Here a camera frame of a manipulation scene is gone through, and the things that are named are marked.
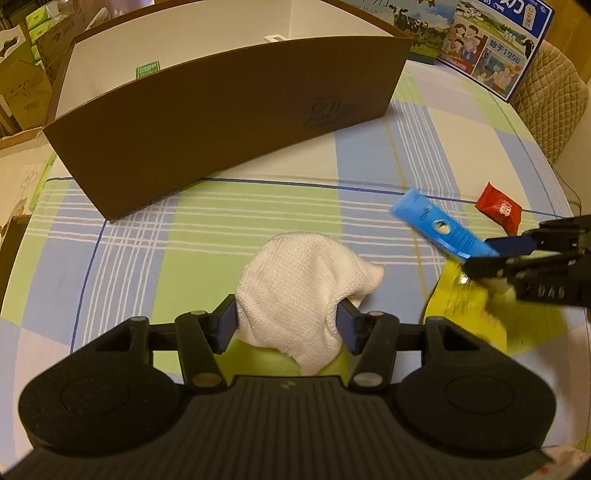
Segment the yellow packet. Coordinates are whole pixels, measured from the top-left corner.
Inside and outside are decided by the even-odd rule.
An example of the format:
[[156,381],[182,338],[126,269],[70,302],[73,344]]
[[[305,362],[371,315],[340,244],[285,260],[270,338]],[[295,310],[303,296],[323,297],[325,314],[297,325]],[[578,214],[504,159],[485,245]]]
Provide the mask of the yellow packet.
[[449,259],[427,303],[424,317],[445,317],[498,350],[515,356],[567,332],[561,308],[519,301],[504,281],[471,280]]

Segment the blue hand cream tube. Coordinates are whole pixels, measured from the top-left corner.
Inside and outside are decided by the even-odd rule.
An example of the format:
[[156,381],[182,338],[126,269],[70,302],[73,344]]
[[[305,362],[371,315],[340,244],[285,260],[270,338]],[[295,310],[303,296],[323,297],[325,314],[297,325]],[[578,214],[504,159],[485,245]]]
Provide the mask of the blue hand cream tube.
[[446,254],[460,261],[472,257],[499,257],[475,236],[416,189],[410,189],[392,208],[394,216],[409,224]]

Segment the white cloth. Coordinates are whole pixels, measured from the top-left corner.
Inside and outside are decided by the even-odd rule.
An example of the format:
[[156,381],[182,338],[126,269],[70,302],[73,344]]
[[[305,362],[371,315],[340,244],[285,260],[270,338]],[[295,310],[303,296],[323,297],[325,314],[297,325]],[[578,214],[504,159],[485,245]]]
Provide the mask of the white cloth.
[[328,236],[273,237],[242,270],[236,336],[293,358],[304,376],[318,374],[342,349],[335,323],[339,302],[360,306],[384,276],[384,267]]

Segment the green medicine box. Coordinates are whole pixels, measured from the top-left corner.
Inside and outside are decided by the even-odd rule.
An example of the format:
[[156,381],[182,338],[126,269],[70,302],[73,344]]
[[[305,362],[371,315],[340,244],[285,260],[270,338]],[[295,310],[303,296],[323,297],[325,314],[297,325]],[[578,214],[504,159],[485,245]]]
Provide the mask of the green medicine box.
[[135,78],[136,79],[141,79],[150,75],[153,75],[155,73],[158,73],[160,71],[160,63],[158,61],[153,61],[141,66],[138,66],[135,69]]

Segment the white medicine box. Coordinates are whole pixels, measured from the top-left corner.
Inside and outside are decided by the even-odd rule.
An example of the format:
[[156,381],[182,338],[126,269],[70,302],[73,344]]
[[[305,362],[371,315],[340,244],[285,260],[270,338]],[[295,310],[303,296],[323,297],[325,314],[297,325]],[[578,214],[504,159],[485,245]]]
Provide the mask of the white medicine box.
[[271,35],[267,35],[267,36],[264,36],[264,39],[265,39],[267,42],[270,42],[270,43],[276,43],[276,42],[283,42],[283,41],[286,41],[286,38],[284,38],[284,37],[283,37],[282,35],[280,35],[280,34],[271,34]]

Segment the red snack packet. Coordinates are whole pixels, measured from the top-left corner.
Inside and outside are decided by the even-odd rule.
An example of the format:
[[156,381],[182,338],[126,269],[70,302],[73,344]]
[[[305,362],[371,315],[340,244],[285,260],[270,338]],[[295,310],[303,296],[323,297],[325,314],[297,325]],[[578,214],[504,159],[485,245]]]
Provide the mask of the red snack packet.
[[522,207],[491,183],[477,200],[476,209],[500,225],[508,236],[518,235]]

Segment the plaid bed sheet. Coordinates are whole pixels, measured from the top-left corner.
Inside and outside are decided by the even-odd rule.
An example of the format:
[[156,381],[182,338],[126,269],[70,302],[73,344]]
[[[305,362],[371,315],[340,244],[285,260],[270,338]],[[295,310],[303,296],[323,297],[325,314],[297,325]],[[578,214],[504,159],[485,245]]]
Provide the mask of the plaid bed sheet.
[[382,265],[363,306],[420,320],[445,259],[392,207],[415,188],[496,237],[502,229],[475,206],[487,185],[521,205],[526,230],[572,213],[510,105],[443,65],[415,62],[386,117],[242,164],[118,222],[54,163],[1,310],[2,466],[30,448],[17,415],[30,379],[130,316],[167,323],[211,310],[278,234],[324,234]]

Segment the quilted beige chair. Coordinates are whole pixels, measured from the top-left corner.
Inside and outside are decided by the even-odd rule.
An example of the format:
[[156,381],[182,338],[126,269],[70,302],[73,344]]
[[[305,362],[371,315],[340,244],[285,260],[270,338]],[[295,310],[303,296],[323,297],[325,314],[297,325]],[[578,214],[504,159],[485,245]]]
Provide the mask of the quilted beige chair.
[[550,163],[565,149],[587,109],[589,91],[575,65],[544,41],[511,96],[517,112]]

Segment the blue milk carton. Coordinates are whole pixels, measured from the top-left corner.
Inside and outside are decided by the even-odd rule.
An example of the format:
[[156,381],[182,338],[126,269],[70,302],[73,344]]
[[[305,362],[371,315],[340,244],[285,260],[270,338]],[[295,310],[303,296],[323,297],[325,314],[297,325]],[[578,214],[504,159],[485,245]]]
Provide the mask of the blue milk carton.
[[554,15],[550,5],[538,0],[461,1],[439,60],[507,101]]

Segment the brown open cardboard box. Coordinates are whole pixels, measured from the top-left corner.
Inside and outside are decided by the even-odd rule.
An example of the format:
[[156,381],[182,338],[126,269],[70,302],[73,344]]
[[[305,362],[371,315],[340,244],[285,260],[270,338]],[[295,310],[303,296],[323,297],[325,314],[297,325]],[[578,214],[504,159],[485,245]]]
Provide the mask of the brown open cardboard box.
[[[212,173],[382,117],[412,42],[342,1],[166,1],[72,41],[44,133],[117,220]],[[136,79],[153,61],[160,71]]]

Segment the green pure milk carton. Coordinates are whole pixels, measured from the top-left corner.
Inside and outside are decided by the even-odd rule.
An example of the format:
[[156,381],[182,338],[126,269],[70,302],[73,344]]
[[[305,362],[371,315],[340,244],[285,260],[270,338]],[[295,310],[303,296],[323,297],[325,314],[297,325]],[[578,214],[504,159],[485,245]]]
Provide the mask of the green pure milk carton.
[[414,39],[409,58],[434,64],[452,25],[459,0],[351,0]]

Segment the green tissue packs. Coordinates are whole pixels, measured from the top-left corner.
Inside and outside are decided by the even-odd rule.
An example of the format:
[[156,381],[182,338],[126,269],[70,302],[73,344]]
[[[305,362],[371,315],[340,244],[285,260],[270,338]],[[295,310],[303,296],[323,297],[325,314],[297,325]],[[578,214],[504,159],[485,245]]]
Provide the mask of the green tissue packs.
[[25,18],[25,24],[31,45],[35,46],[42,35],[73,12],[73,5],[69,1],[50,1],[30,13]]

